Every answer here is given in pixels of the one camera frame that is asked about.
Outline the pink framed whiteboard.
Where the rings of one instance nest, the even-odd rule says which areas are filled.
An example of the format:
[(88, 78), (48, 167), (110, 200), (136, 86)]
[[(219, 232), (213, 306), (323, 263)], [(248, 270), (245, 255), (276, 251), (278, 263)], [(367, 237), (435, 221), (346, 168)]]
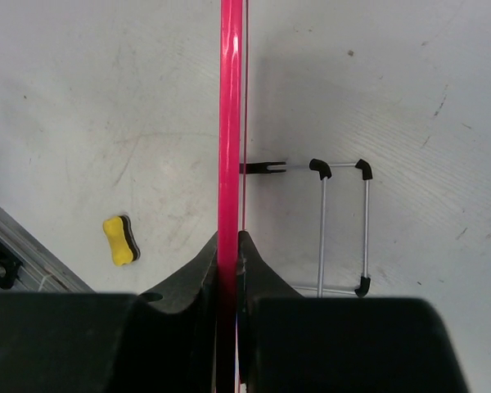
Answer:
[(220, 3), (218, 131), (217, 392), (236, 390), (236, 270), (242, 111), (244, 9), (240, 0)]

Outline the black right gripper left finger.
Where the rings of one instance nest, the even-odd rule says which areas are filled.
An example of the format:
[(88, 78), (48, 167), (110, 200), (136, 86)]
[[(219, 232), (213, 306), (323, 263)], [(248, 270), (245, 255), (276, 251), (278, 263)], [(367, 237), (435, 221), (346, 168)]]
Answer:
[(0, 291), (0, 392), (211, 392), (216, 251), (140, 295)]

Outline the yellow black whiteboard eraser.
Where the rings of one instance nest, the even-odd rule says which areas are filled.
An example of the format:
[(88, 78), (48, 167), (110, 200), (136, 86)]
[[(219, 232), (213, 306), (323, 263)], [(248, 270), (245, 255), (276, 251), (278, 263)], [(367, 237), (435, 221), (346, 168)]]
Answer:
[(132, 231), (131, 220), (127, 215), (116, 215), (102, 224), (115, 266), (124, 266), (138, 260), (141, 256)]

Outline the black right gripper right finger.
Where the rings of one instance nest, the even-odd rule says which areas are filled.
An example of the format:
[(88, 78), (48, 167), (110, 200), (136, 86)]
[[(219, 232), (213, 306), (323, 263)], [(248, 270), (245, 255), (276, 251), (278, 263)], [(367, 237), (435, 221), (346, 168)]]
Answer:
[(444, 323), (416, 298), (300, 295), (238, 236), (238, 356), (250, 392), (465, 392)]

